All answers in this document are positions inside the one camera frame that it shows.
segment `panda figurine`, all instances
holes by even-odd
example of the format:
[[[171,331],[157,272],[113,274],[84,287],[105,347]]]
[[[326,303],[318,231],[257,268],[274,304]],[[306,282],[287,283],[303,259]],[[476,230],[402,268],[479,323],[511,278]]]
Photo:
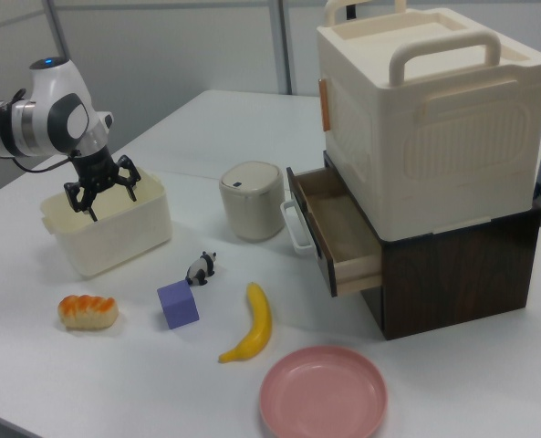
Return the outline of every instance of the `panda figurine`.
[[[193,281],[197,280],[199,286],[206,285],[207,280],[205,278],[207,276],[212,276],[213,274],[215,274],[215,272],[213,271],[214,261],[215,253],[206,253],[205,251],[203,251],[201,257],[199,257],[191,264],[191,266],[189,266],[189,269],[187,270],[187,276],[185,277],[187,283],[192,285]]]

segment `table surface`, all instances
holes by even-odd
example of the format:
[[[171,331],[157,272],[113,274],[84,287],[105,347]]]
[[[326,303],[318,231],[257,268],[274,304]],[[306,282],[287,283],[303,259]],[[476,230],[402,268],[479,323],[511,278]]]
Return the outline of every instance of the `table surface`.
[[[322,167],[320,126],[315,98],[208,91],[174,112],[115,154],[161,179],[172,240],[91,279],[40,221],[40,203],[73,169],[0,190],[0,422],[46,437],[267,437],[265,374],[292,351],[329,344],[361,353],[387,382],[373,436],[541,437],[541,230],[525,309],[393,341],[361,296],[330,297],[286,230],[260,244],[232,234],[219,177],[250,160]],[[218,259],[209,283],[192,288],[201,319],[168,330],[156,290],[184,279],[203,250]],[[267,293],[273,336],[255,358],[222,365],[250,327],[250,281]],[[115,297],[118,320],[65,330],[57,304],[72,294]]]

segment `drawer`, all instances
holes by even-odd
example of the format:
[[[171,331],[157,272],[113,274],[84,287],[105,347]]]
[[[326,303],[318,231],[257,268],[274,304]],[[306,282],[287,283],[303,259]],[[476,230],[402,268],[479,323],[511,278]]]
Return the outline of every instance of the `drawer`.
[[[286,172],[331,295],[381,286],[380,243],[335,171]]]

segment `yellow banana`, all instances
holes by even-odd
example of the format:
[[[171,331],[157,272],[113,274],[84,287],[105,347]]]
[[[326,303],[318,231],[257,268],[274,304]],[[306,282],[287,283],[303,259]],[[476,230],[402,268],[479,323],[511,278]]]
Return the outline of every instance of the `yellow banana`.
[[[234,349],[220,355],[221,363],[251,359],[262,351],[272,335],[272,313],[264,290],[256,283],[249,283],[246,294],[254,315],[252,328]]]

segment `pink plate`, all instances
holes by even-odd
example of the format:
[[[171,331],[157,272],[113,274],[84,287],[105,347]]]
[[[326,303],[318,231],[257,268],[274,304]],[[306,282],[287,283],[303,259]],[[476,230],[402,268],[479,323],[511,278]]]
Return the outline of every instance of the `pink plate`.
[[[260,412],[280,438],[365,438],[388,405],[386,383],[373,363],[342,347],[300,349],[266,374]]]

